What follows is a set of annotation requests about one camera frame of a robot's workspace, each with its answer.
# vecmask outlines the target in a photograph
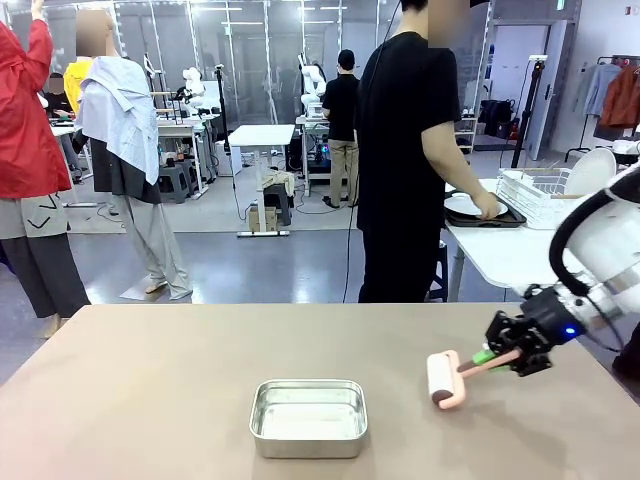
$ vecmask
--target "blue floor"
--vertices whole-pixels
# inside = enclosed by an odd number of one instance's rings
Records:
[[[346,275],[347,231],[300,231],[290,237],[238,239],[228,233],[177,234],[194,284],[193,303],[339,303]],[[447,232],[449,267],[455,241]],[[80,275],[93,303],[126,303],[119,297],[142,279],[145,269],[125,235],[71,235]],[[364,253],[360,232],[351,236],[351,268],[347,302],[355,302],[363,278]],[[487,284],[470,262],[460,289],[462,302],[518,302],[512,292]],[[158,302],[168,302],[168,296]],[[0,265],[0,384],[42,344],[36,339],[41,323],[16,278]],[[488,323],[491,319],[479,318]],[[638,318],[618,322],[628,339]],[[608,332],[601,334],[614,345]],[[610,368],[614,354],[591,342],[583,344]],[[638,385],[624,384],[640,402]]]

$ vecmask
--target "white wire basket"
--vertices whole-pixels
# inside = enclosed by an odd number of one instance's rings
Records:
[[[499,198],[525,217],[536,230],[555,230],[580,195],[565,195],[568,168],[503,168],[498,176]]]

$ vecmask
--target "stainless steel tray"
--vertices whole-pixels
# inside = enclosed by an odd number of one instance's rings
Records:
[[[349,380],[270,380],[249,428],[266,458],[353,458],[367,433],[362,388]]]

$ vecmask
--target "cardboard box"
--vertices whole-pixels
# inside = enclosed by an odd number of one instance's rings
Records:
[[[266,207],[265,217],[267,219],[267,232],[278,231],[278,214],[276,207]],[[258,215],[258,207],[253,206],[249,209],[249,230],[252,233],[260,231],[260,216]]]

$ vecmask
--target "mannequin hand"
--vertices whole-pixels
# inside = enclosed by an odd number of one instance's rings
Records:
[[[34,20],[44,20],[42,15],[42,4],[44,0],[31,0],[31,17]]]
[[[496,196],[486,190],[475,197],[471,197],[471,200],[473,200],[473,203],[475,203],[476,207],[482,212],[480,217],[483,220],[491,220],[500,213],[500,204]]]

